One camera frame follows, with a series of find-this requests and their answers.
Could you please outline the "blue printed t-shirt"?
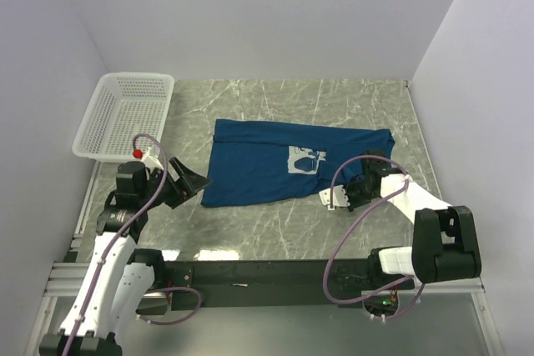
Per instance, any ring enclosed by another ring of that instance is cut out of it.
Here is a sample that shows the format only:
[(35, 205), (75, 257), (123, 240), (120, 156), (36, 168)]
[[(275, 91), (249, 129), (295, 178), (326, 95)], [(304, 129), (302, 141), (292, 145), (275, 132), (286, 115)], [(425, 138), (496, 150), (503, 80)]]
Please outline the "blue printed t-shirt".
[(215, 123), (206, 208), (248, 206), (303, 198), (349, 183), (363, 173), (358, 157), (389, 158), (388, 128), (335, 128), (269, 121)]

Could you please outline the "white plastic basket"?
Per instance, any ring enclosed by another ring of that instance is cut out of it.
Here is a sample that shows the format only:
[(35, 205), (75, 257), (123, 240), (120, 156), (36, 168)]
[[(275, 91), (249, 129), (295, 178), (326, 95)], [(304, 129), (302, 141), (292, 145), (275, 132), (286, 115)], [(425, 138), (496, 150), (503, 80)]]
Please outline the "white plastic basket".
[(175, 80), (162, 73), (108, 73), (93, 92), (73, 141), (80, 158), (124, 163), (134, 158), (133, 137), (161, 139)]

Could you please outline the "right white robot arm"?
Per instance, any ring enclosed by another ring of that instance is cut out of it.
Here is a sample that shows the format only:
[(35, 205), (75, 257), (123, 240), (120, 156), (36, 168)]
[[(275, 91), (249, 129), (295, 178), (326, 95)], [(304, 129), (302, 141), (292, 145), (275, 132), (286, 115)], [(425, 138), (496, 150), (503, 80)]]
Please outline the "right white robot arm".
[(425, 284), (481, 275), (476, 227), (468, 207), (435, 197), (380, 152), (356, 159), (363, 176), (343, 186), (348, 209), (385, 199), (413, 224), (411, 245), (371, 251), (373, 274), (412, 276)]

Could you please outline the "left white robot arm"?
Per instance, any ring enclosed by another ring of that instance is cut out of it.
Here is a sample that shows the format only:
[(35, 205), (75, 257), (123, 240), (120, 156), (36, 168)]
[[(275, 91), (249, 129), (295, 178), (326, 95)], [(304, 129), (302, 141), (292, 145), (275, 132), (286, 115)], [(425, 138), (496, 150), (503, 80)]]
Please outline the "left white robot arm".
[(43, 336), (41, 355), (121, 355), (143, 296), (173, 291), (161, 251), (139, 248), (139, 237), (150, 209), (177, 208), (210, 179), (177, 158), (145, 156), (120, 164), (115, 182), (98, 216), (93, 256), (78, 295), (58, 332)]

